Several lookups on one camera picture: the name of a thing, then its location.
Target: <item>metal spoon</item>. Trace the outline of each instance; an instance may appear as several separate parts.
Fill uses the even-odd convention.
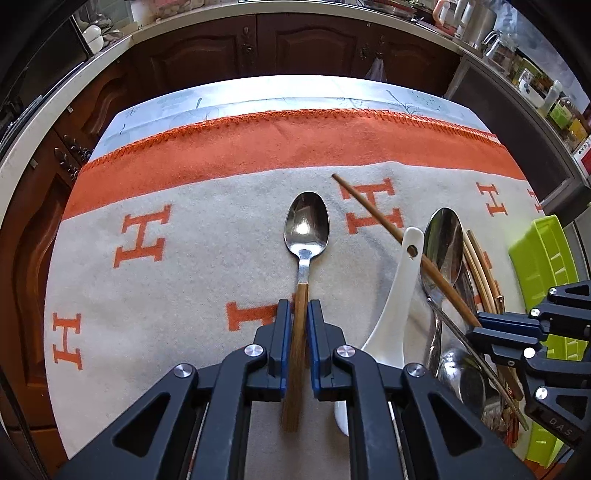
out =
[[[329,216],[322,198],[314,192],[300,193],[287,212],[284,228],[285,244],[299,259],[287,391],[281,414],[281,424],[286,432],[296,432],[300,422],[310,261],[326,248],[329,231]]]
[[[456,283],[463,258],[462,224],[456,212],[445,207],[435,212],[425,230],[423,253],[435,263],[443,277],[451,285]],[[443,293],[422,269],[421,281],[427,299],[441,306],[444,297]],[[441,357],[441,330],[443,324],[435,309],[433,309],[433,314],[435,330],[429,345],[427,369],[436,377]]]
[[[482,417],[485,383],[472,355],[459,348],[449,349],[441,358],[437,379],[452,390],[468,410],[478,418]]]

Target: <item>green basket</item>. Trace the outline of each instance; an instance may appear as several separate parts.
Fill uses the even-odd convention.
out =
[[[524,237],[511,245],[509,256],[517,273],[525,308],[540,303],[550,287],[579,281],[573,256],[556,215],[531,222]],[[548,335],[547,358],[579,361],[587,342]],[[548,468],[563,443],[534,422],[526,458]]]

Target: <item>orange stitching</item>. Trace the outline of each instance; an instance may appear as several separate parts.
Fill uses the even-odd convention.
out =
[[[496,139],[496,135],[489,132],[483,132],[463,125],[456,125],[444,120],[436,120],[426,116],[411,115],[409,113],[391,112],[385,110],[359,110],[359,109],[305,109],[305,110],[286,110],[281,112],[257,112],[247,113],[245,115],[229,116],[225,118],[216,118],[214,120],[205,120],[197,124],[183,125],[182,127],[172,128],[166,132],[161,132],[152,135],[148,138],[143,138],[136,142],[125,145],[124,147],[113,150],[110,153],[97,158],[96,160],[87,163],[82,167],[82,172],[98,167],[105,163],[118,160],[119,157],[131,153],[132,151],[139,151],[151,147],[154,144],[166,142],[169,139],[177,138],[181,135],[192,133],[201,133],[203,131],[219,129],[221,126],[238,126],[243,122],[279,119],[309,119],[309,118],[328,118],[332,114],[335,118],[352,119],[352,118],[377,118],[384,121],[396,122],[405,125],[413,125],[419,128],[430,128],[432,130],[449,133],[452,135],[460,135],[462,137],[470,138],[472,140],[484,142],[502,149],[503,145]]]

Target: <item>orange border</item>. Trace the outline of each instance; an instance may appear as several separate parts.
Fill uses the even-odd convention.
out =
[[[384,161],[525,180],[488,132],[390,111],[261,112],[174,128],[92,161],[82,168],[63,218],[198,181]]]

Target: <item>tablecloth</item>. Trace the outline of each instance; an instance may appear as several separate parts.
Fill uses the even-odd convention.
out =
[[[280,79],[259,85],[279,91]],[[312,80],[327,85],[322,77],[301,77],[311,90]],[[82,169],[47,283],[47,378],[69,456],[173,366],[218,363],[273,320],[277,301],[295,288],[297,261],[282,232],[289,205],[303,191],[322,196],[331,228],[326,252],[311,266],[310,298],[320,299],[326,321],[342,327],[349,344],[364,343],[388,295],[398,245],[330,178],[334,172],[402,228],[424,229],[438,208],[453,208],[486,251],[507,309],[523,310],[507,247],[542,213],[496,137],[446,100],[364,80],[326,81],[333,96],[308,95],[300,109],[274,100],[275,111],[261,112],[260,102],[248,111],[249,102],[238,102],[234,110],[209,108],[208,119],[196,123],[181,113],[158,123],[131,120],[138,106],[113,120],[111,127],[123,123],[122,135],[109,127]],[[415,102],[344,108],[375,102],[347,95],[350,81],[358,92],[365,85],[366,92],[404,93]],[[200,95],[191,90],[171,95]],[[239,97],[240,83],[229,90]],[[314,98],[323,101],[310,109]],[[429,102],[439,106],[430,118],[408,113]],[[229,109],[233,116],[225,117]],[[442,118],[445,110],[455,122]],[[151,136],[142,129],[152,129]],[[430,328],[417,283],[407,362],[424,362]],[[452,344],[445,331],[443,348]],[[330,403],[307,390],[296,434],[281,432],[279,418],[279,404],[253,405],[247,479],[348,477],[348,442]]]

